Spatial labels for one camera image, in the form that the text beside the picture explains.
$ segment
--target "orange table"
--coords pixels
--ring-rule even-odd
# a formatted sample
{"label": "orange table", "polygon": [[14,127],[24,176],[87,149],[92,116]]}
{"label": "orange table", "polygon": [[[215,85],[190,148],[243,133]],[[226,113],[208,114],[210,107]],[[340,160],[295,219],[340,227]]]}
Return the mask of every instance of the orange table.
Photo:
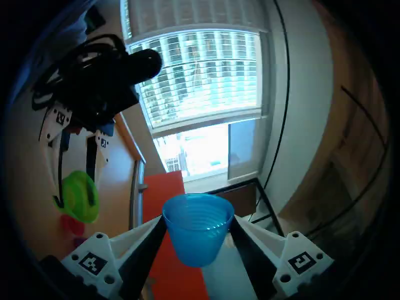
{"label": "orange table", "polygon": [[[148,188],[143,193],[143,222],[159,216],[168,199],[185,193],[181,171],[146,176],[144,184]],[[179,261],[168,232],[148,276],[154,282],[155,300],[209,298],[201,269],[185,266]]]}

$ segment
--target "window blinds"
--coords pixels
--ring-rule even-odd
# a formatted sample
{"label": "window blinds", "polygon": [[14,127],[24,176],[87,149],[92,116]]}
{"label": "window blinds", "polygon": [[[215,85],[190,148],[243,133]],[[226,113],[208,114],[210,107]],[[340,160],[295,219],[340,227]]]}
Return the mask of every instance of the window blinds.
{"label": "window blinds", "polygon": [[197,30],[131,45],[132,53],[151,48],[163,60],[160,74],[139,85],[151,126],[259,107],[258,39],[250,32]]}
{"label": "window blinds", "polygon": [[266,28],[257,0],[122,0],[125,39],[165,28],[196,25],[237,25]]}

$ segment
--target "green toy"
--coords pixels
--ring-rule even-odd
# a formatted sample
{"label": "green toy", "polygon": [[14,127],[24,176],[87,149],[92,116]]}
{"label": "green toy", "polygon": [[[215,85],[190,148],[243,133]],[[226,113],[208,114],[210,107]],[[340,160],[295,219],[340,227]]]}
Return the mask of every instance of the green toy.
{"label": "green toy", "polygon": [[99,193],[88,174],[74,171],[62,180],[63,214],[83,223],[93,223],[99,215]]}

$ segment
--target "black cord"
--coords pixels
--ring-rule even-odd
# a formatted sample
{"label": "black cord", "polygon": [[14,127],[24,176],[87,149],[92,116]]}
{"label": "black cord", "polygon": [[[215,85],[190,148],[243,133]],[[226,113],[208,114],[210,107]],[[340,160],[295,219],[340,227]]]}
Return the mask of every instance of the black cord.
{"label": "black cord", "polygon": [[[286,31],[286,24],[285,24],[285,21],[284,21],[284,17],[282,15],[281,8],[279,7],[279,5],[277,3],[277,0],[273,0],[273,2],[274,2],[275,6],[276,6],[276,9],[278,11],[280,23],[282,24],[282,29],[283,29],[284,43],[285,43],[285,47],[286,47],[287,85],[286,85],[286,100],[285,100],[285,105],[284,105],[282,128],[280,129],[278,145],[276,146],[276,151],[275,151],[275,155],[273,157],[272,165],[271,165],[271,168],[269,169],[268,176],[267,176],[266,181],[265,181],[264,186],[263,186],[264,190],[266,189],[268,181],[270,180],[272,171],[273,171],[274,166],[275,166],[275,162],[277,161],[279,148],[281,147],[282,136],[284,135],[284,129],[285,129],[285,124],[286,124],[286,116],[288,114],[289,91],[290,91],[290,86],[291,86],[290,85],[290,83],[291,83],[291,64],[290,64],[290,55],[289,55],[288,32]],[[261,196],[258,198],[258,201],[255,204],[255,210],[256,211],[257,211],[257,206],[260,203],[260,200],[261,200]],[[250,221],[252,219],[253,215],[254,215],[254,212],[248,218],[248,221]]]}
{"label": "black cord", "polygon": [[341,217],[343,217],[345,214],[347,214],[360,200],[361,198],[363,198],[363,196],[370,190],[370,188],[372,187],[373,183],[375,182],[375,180],[377,179],[382,166],[385,162],[385,158],[386,155],[388,153],[388,149],[389,149],[389,141],[385,142],[383,135],[381,134],[377,124],[375,123],[374,119],[372,118],[371,114],[366,110],[366,108],[356,99],[356,97],[349,92],[344,86],[341,87],[341,89],[349,96],[349,98],[351,100],[354,101],[355,104],[358,105],[358,107],[365,113],[365,116],[368,118],[368,120],[371,122],[373,129],[375,130],[376,134],[378,135],[380,142],[382,143],[383,146],[383,154],[382,157],[380,158],[380,162],[378,167],[375,170],[375,173],[373,174],[373,176],[371,177],[371,179],[369,180],[369,182],[366,184],[366,186],[364,187],[364,189],[360,192],[360,194],[354,199],[353,202],[351,202],[345,209],[343,209],[340,213],[338,213],[335,217],[333,217],[331,220],[329,220],[326,223],[321,223],[319,224],[316,228],[312,229],[311,231],[309,231],[308,233],[305,234],[306,237],[326,228],[329,227],[330,225],[332,225],[334,222],[336,222],[337,220],[339,220]]}

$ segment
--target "blue plastic cup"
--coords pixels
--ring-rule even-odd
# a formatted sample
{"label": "blue plastic cup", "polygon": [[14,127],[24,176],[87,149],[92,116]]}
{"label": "blue plastic cup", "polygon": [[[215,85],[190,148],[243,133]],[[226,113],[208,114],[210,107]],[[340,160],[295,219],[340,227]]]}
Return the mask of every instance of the blue plastic cup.
{"label": "blue plastic cup", "polygon": [[217,257],[234,217],[232,204],[210,194],[185,194],[169,199],[162,215],[179,260],[201,268]]}

